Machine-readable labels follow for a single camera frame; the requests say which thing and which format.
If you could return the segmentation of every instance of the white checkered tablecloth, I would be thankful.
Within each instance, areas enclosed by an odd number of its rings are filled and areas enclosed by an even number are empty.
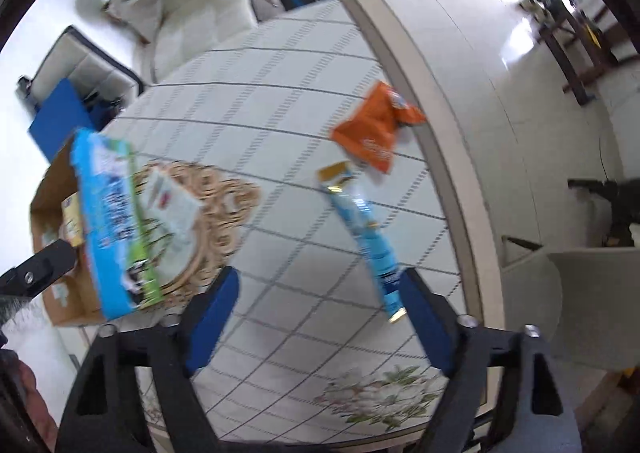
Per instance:
[[[386,321],[354,240],[319,190],[316,170],[346,155],[328,139],[385,75],[337,0],[300,8],[226,42],[149,89],[111,123],[140,163],[213,165],[262,189],[231,264],[241,293],[194,387],[219,437],[337,443],[379,437],[384,423],[347,422],[322,395],[329,380],[394,367],[438,375],[408,318]],[[411,129],[389,176],[359,183],[399,261],[416,266],[458,312],[465,301],[447,221]],[[424,425],[420,417],[399,429]]]

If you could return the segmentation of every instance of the cardboard box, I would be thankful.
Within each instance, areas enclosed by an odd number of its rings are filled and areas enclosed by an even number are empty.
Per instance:
[[[76,174],[70,162],[73,139],[71,136],[56,154],[31,201],[31,237],[36,253],[44,247],[42,236],[47,228],[58,232],[62,224],[62,201],[78,191]],[[67,292],[65,302],[60,292]],[[95,325],[105,321],[86,263],[84,246],[78,248],[78,264],[73,276],[63,276],[42,296],[54,325]]]

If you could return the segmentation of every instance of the beige chair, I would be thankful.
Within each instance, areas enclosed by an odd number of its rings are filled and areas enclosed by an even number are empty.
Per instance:
[[[640,363],[640,249],[556,251],[503,240],[532,250],[501,271],[507,330],[537,325],[554,355],[588,367]]]

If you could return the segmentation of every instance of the blue and green package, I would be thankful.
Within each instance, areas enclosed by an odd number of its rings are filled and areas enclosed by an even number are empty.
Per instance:
[[[398,291],[401,274],[396,255],[380,231],[371,207],[358,191],[356,178],[348,162],[338,162],[318,171],[322,188],[340,214],[364,256],[389,321],[398,321],[406,310]]]
[[[105,318],[159,302],[162,293],[135,204],[129,144],[79,129],[71,164],[78,178],[86,255]]]

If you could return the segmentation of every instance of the orange snack bag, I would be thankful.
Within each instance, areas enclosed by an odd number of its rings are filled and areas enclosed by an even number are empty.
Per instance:
[[[331,139],[382,173],[389,173],[396,128],[425,121],[419,108],[378,81],[353,117],[334,128]]]

